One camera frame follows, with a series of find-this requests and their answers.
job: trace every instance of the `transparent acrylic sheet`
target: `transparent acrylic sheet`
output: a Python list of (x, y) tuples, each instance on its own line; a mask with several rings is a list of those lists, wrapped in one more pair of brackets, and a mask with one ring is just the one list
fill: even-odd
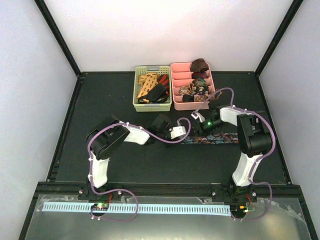
[[(212, 204), (196, 197), (139, 197), (144, 204)], [(311, 239), (297, 198), (274, 198), (272, 208), (257, 221), (234, 221), (215, 215), (138, 214), (131, 222), (92, 220), (89, 213), (41, 212), (44, 202), (85, 202), (77, 196), (41, 195), (34, 210), (27, 240), (308, 240)], [(123, 203), (133, 203), (122, 198)], [(258, 198), (256, 210), (246, 218), (261, 215), (269, 200)], [(128, 214), (106, 214), (125, 219)]]

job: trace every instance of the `wire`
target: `wire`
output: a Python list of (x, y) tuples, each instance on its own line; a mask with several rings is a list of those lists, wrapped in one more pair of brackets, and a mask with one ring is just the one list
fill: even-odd
[(203, 106), (206, 102), (208, 102), (213, 96), (215, 96), (217, 93), (219, 93), (219, 92), (221, 92), (221, 91), (225, 91), (225, 90), (231, 91), (231, 94), (232, 94), (232, 95), (231, 95), (231, 100), (230, 100), (230, 106), (231, 106), (233, 109), (236, 109), (236, 110), (238, 110), (238, 111), (241, 111), (241, 112), (244, 112), (244, 113), (247, 113), (247, 114), (253, 114), (253, 115), (257, 116), (257, 117), (266, 125), (266, 127), (269, 129), (269, 132), (270, 132), (270, 135), (271, 135), (272, 146), (271, 146), (270, 151), (269, 151), (268, 153), (266, 153), (265, 155), (262, 155), (262, 156), (258, 157), (258, 158), (254, 161), (254, 163), (253, 163), (253, 165), (252, 165), (252, 167), (251, 167), (251, 169), (250, 169), (250, 171), (249, 171), (249, 176), (248, 176), (248, 177), (249, 177), (249, 182), (250, 182), (251, 184), (253, 184), (253, 185), (267, 185), (267, 186), (269, 187), (269, 189), (270, 189), (270, 202), (269, 202), (269, 205), (268, 205), (267, 210), (266, 210), (265, 213), (263, 213), (262, 215), (260, 215), (260, 216), (258, 216), (258, 217), (255, 217), (255, 218), (251, 218), (251, 219), (236, 218), (236, 217), (233, 216), (233, 214), (231, 213), (231, 217), (232, 217), (234, 220), (254, 221), (254, 220), (261, 219), (262, 217), (264, 217), (264, 216), (270, 211), (271, 205), (272, 205), (272, 197), (273, 197), (273, 195), (272, 195), (271, 185), (270, 185), (268, 182), (253, 182), (253, 181), (252, 181), (252, 174), (253, 174), (253, 171), (254, 171), (257, 163), (260, 162), (262, 159), (266, 158), (267, 156), (269, 156), (270, 154), (272, 154), (273, 151), (275, 150), (275, 148), (276, 148), (276, 136), (275, 136), (275, 133), (274, 133), (272, 127), (270, 126), (270, 124), (269, 124), (260, 114), (256, 113), (255, 111), (248, 111), (248, 110), (246, 110), (246, 109), (237, 108), (237, 107), (234, 106), (233, 102), (234, 102), (235, 92), (234, 92), (234, 90), (233, 90), (232, 88), (230, 88), (230, 87), (224, 87), (224, 88), (221, 88), (221, 89), (213, 92), (213, 93), (207, 98), (207, 100), (205, 100), (205, 101), (203, 102), (203, 104), (201, 104), (201, 106), (200, 106), (197, 110), (195, 110), (193, 113), (196, 114), (196, 113), (202, 108), (202, 106)]
[(195, 110), (193, 113), (196, 114), (197, 112), (199, 112), (199, 110), (202, 108), (202, 106), (203, 106), (206, 102), (208, 102), (213, 96), (215, 96), (216, 94), (218, 94), (218, 93), (220, 93), (220, 92), (222, 92), (222, 91), (224, 91), (224, 90), (229, 90), (229, 91), (231, 91), (231, 94), (232, 94), (232, 95), (231, 95), (231, 100), (230, 100), (230, 106), (233, 106), (233, 105), (234, 105), (234, 98), (235, 98), (235, 92), (234, 92), (234, 90), (233, 90), (232, 88), (230, 88), (230, 87), (223, 87), (223, 88), (220, 88), (219, 90), (213, 92), (211, 95), (209, 95), (208, 98), (201, 104), (201, 106), (198, 107), (198, 109)]
[(256, 113), (255, 111), (249, 111), (249, 110), (246, 110), (246, 109), (242, 109), (242, 108), (238, 108), (238, 107), (235, 107), (235, 106), (232, 106), (233, 109), (235, 110), (238, 110), (240, 112), (243, 112), (243, 113), (246, 113), (246, 114), (253, 114), (255, 116), (257, 116), (265, 125), (266, 127), (268, 128), (269, 132), (270, 132), (270, 136), (271, 136), (271, 141), (272, 141), (272, 146), (271, 146), (271, 149), (269, 150), (269, 152), (267, 152), (265, 155), (262, 155), (262, 156), (259, 156), (253, 163), (250, 171), (249, 171), (249, 182), (252, 184), (252, 185), (267, 185), (269, 187), (269, 190), (270, 190), (270, 202), (269, 202), (269, 205), (266, 209), (266, 211), (260, 215), (260, 216), (257, 216), (255, 218), (250, 218), (250, 219), (243, 219), (243, 218), (236, 218), (232, 213), (231, 213), (231, 217), (234, 219), (234, 220), (241, 220), (241, 221), (255, 221), (255, 220), (259, 220), (261, 218), (263, 218), (271, 209), (271, 205), (272, 205), (272, 198), (273, 198), (273, 194), (272, 194), (272, 188), (271, 188), (271, 185), (270, 183), (264, 181), (264, 182), (253, 182), (252, 181), (252, 174), (253, 174), (253, 171), (256, 167), (256, 165), (264, 158), (268, 157), (270, 154), (273, 153), (273, 151), (275, 150), (276, 148), (276, 136), (275, 136), (275, 133), (272, 129), (272, 127), (270, 126), (270, 124), (267, 122), (267, 120), (265, 120), (260, 114)]
[(251, 200), (251, 197), (249, 196), (249, 194), (246, 194), (245, 196), (249, 200), (249, 202), (252, 203), (252, 200)]
[(108, 204), (110, 204), (110, 202), (111, 202), (111, 199), (112, 199), (112, 194), (111, 193), (109, 193), (109, 200), (108, 200)]
[(125, 223), (125, 222), (129, 222), (131, 221), (132, 219), (134, 219), (138, 213), (138, 210), (139, 210), (139, 203), (138, 203), (138, 199), (137, 197), (129, 190), (126, 190), (126, 189), (122, 189), (122, 188), (118, 188), (118, 189), (112, 189), (112, 190), (109, 190), (109, 191), (105, 191), (105, 192), (97, 192), (95, 190), (95, 187), (94, 187), (94, 178), (93, 178), (93, 158), (94, 158), (94, 155), (92, 154), (91, 152), (91, 145), (92, 143), (94, 142), (94, 140), (99, 137), (101, 134), (103, 134), (105, 131), (108, 131), (110, 129), (113, 129), (114, 127), (117, 127), (117, 126), (129, 126), (129, 127), (132, 127), (132, 128), (136, 128), (136, 129), (139, 129), (139, 130), (142, 130), (144, 131), (145, 133), (149, 134), (150, 136), (154, 137), (155, 139), (158, 139), (164, 143), (167, 143), (167, 144), (177, 144), (177, 143), (180, 143), (182, 142), (183, 140), (186, 139), (186, 137), (189, 135), (190, 131), (191, 131), (191, 122), (188, 118), (186, 117), (181, 117), (177, 120), (177, 123), (178, 125), (180, 125), (180, 121), (181, 120), (186, 120), (187, 123), (188, 123), (188, 131), (186, 133), (185, 136), (183, 136), (181, 139), (179, 140), (176, 140), (176, 141), (168, 141), (168, 140), (165, 140), (165, 139), (162, 139), (156, 135), (154, 135), (153, 133), (149, 132), (148, 130), (144, 129), (143, 127), (140, 127), (140, 126), (136, 126), (136, 125), (133, 125), (133, 124), (129, 124), (129, 123), (123, 123), (123, 122), (119, 122), (119, 123), (115, 123), (115, 124), (112, 124), (112, 125), (109, 125), (107, 127), (105, 127), (104, 129), (102, 129), (101, 131), (99, 131), (96, 135), (93, 136), (93, 138), (89, 141), (88, 145), (87, 145), (87, 151), (88, 151), (88, 154), (90, 156), (90, 168), (89, 168), (89, 177), (90, 177), (90, 185), (91, 185), (91, 189), (92, 189), (92, 192), (94, 194), (97, 194), (97, 195), (105, 195), (105, 194), (110, 194), (110, 193), (113, 193), (113, 192), (118, 192), (118, 191), (121, 191), (121, 192), (126, 192), (126, 193), (129, 193), (130, 195), (133, 196), (134, 200), (135, 200), (135, 203), (136, 203), (136, 209), (135, 209), (135, 212), (133, 214), (133, 216), (129, 219), (126, 219), (126, 220), (118, 220), (118, 219), (113, 219), (113, 218), (108, 218), (108, 217), (100, 217), (100, 216), (95, 216), (93, 215), (93, 211), (91, 211), (91, 218), (94, 219), (102, 219), (102, 220), (109, 220), (109, 221), (113, 221), (113, 222), (118, 222), (118, 223)]

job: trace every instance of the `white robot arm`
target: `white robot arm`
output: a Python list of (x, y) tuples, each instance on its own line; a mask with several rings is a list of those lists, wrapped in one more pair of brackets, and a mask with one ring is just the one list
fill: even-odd
[(241, 156), (232, 179), (237, 187), (249, 186), (260, 163), (257, 159), (272, 146), (269, 130), (259, 118), (234, 106), (213, 107), (211, 110), (213, 114), (209, 120), (205, 120), (198, 112), (193, 113), (192, 117), (199, 121), (204, 132), (212, 131), (223, 122), (237, 126)]
[[(129, 123), (119, 121), (114, 116), (110, 115), (105, 121), (91, 131), (87, 137), (87, 142), (89, 143), (99, 131), (112, 124), (122, 125), (103, 132), (90, 146), (92, 157), (89, 158), (89, 161), (92, 161), (92, 171), (91, 174), (88, 175), (88, 179), (91, 181), (92, 177), (93, 186), (95, 188), (100, 188), (107, 183), (107, 171), (110, 157), (122, 142), (145, 145), (150, 138), (150, 135), (142, 130), (142, 127), (132, 127)], [(171, 140), (187, 134), (184, 126), (172, 127), (170, 119), (164, 115), (159, 115), (150, 127), (154, 132), (165, 132), (166, 138)]]

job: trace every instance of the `green basket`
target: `green basket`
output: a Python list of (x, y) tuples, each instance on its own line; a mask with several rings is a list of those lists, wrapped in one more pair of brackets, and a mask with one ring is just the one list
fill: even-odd
[[(169, 97), (165, 103), (138, 103), (137, 96), (141, 90), (141, 85), (138, 84), (139, 77), (147, 73), (156, 72), (158, 75), (168, 74), (169, 76)], [(152, 65), (152, 66), (137, 66), (134, 76), (134, 89), (133, 89), (133, 106), (137, 112), (168, 112), (172, 104), (172, 88), (171, 88), (171, 70), (170, 66), (166, 65)]]

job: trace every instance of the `black mat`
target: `black mat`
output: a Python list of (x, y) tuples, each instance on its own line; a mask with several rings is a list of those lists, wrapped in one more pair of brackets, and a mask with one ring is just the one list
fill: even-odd
[[(231, 87), (234, 104), (240, 108), (265, 110), (264, 102), (253, 73), (212, 73), (216, 88)], [(59, 160), (56, 181), (83, 182), (89, 171), (86, 136), (104, 118), (113, 114), (124, 122), (143, 126), (157, 112), (136, 112), (133, 103), (133, 72), (88, 73), (76, 102), (73, 117)], [(220, 101), (230, 102), (225, 92)], [(172, 121), (190, 116), (191, 111), (176, 111), (172, 104), (167, 114)], [(232, 125), (225, 133), (234, 133)], [(111, 183), (227, 183), (237, 167), (240, 148), (236, 144), (176, 144), (157, 142), (140, 146), (124, 142), (112, 156), (108, 167)], [(255, 181), (285, 184), (278, 150), (267, 157), (256, 171)]]

